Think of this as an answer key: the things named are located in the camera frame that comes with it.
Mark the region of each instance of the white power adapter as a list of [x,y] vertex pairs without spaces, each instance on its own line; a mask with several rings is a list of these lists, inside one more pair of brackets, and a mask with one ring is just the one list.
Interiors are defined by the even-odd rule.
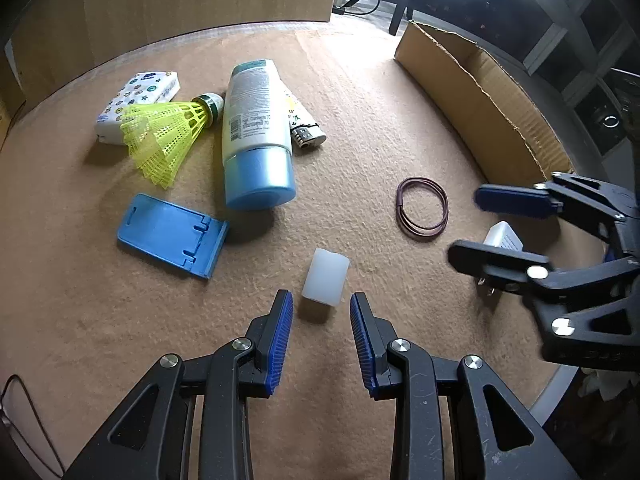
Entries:
[[[505,221],[498,222],[496,225],[491,227],[491,229],[489,229],[489,232],[486,234],[483,243],[485,243],[486,245],[491,245],[493,247],[510,249],[512,251],[521,251],[523,247],[522,242],[518,238],[518,235]],[[484,285],[484,278],[480,278],[478,280],[478,285]],[[486,295],[491,296],[494,291],[495,289],[490,288],[486,291]]]

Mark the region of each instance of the brown rubber band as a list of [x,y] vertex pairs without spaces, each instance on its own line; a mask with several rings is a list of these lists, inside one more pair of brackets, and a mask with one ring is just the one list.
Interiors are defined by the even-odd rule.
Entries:
[[[412,221],[404,212],[404,207],[402,206],[404,190],[413,186],[425,187],[440,199],[440,203],[442,204],[442,219],[437,224],[428,227],[421,226]],[[430,178],[412,176],[404,179],[398,186],[398,191],[396,192],[396,220],[398,220],[398,225],[405,234],[422,241],[434,239],[444,231],[444,228],[447,226],[447,221],[449,220],[449,200],[447,199],[447,194],[440,184]]]

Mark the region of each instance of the white block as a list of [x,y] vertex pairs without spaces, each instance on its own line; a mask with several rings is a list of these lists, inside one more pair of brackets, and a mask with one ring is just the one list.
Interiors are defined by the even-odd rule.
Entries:
[[502,247],[503,249],[511,249],[512,251],[521,251],[522,242],[518,238],[511,226],[507,222],[498,222],[489,229],[484,239],[486,245],[493,247]]
[[95,121],[98,140],[124,144],[120,130],[122,109],[132,104],[167,103],[179,89],[177,72],[140,72],[129,78]]
[[338,306],[348,268],[349,259],[346,256],[316,249],[302,296],[318,303]]

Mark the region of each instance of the carpet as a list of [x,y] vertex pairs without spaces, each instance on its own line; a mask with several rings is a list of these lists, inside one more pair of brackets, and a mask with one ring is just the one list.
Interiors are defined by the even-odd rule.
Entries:
[[[244,335],[279,288],[293,292],[295,315],[279,388],[250,401],[256,478],[388,478],[394,403],[374,402],[362,384],[348,313],[358,290],[398,335],[437,356],[476,353],[526,406],[536,399],[556,366],[539,359],[519,298],[505,294],[489,307],[446,263],[452,241],[482,241],[498,218],[475,208],[482,174],[393,60],[398,41],[373,27],[329,24],[191,34],[95,68],[15,125],[0,152],[0,378],[26,380],[65,463],[156,359],[208,354]],[[143,178],[126,148],[96,142],[96,116],[133,73],[175,70],[182,89],[174,100],[190,100],[224,92],[237,63],[260,57],[274,60],[328,135],[320,149],[294,154],[293,202],[225,208],[220,126],[200,135],[166,192]],[[396,225],[396,186],[408,176],[432,178],[449,195],[449,224],[433,242],[408,239]],[[229,220],[208,282],[116,243],[139,192]],[[405,207],[424,222],[440,215],[421,190]],[[599,243],[562,222],[510,222],[526,250],[557,266],[602,257]],[[337,308],[300,297],[316,247],[351,260]],[[17,392],[7,409],[45,449]],[[192,478],[196,459],[197,446]]]

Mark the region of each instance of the white bottle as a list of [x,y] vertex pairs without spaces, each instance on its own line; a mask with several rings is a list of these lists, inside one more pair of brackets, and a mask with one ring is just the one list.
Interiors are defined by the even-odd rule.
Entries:
[[270,59],[242,63],[231,74],[222,164],[231,209],[266,209],[296,196],[283,84]]

